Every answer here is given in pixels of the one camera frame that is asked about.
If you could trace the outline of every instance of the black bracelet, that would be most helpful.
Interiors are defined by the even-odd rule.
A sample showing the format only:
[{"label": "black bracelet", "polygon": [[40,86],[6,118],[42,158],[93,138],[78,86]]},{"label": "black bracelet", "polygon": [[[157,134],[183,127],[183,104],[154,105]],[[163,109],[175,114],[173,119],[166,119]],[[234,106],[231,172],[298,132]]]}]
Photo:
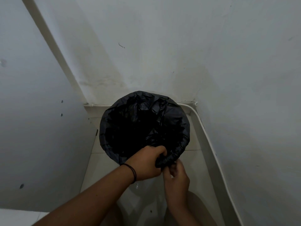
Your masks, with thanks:
[{"label": "black bracelet", "polygon": [[134,174],[134,181],[133,181],[132,184],[134,184],[134,183],[136,182],[136,180],[137,180],[137,174],[136,174],[135,169],[134,169],[133,167],[131,167],[129,164],[126,164],[126,163],[120,164],[120,166],[122,166],[122,165],[126,165],[128,168],[130,168],[130,169],[132,170],[132,172],[133,172],[133,174]]}]

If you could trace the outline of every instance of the plastic bag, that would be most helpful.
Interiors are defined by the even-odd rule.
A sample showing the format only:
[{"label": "plastic bag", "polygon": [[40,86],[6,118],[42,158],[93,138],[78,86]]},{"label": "plastic bag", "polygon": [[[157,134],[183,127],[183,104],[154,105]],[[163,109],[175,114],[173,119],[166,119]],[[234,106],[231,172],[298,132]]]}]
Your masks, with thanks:
[{"label": "plastic bag", "polygon": [[190,140],[190,124],[183,109],[166,96],[143,91],[130,93],[107,109],[100,122],[100,145],[118,164],[145,146],[163,145],[167,156],[156,167],[174,163]]}]

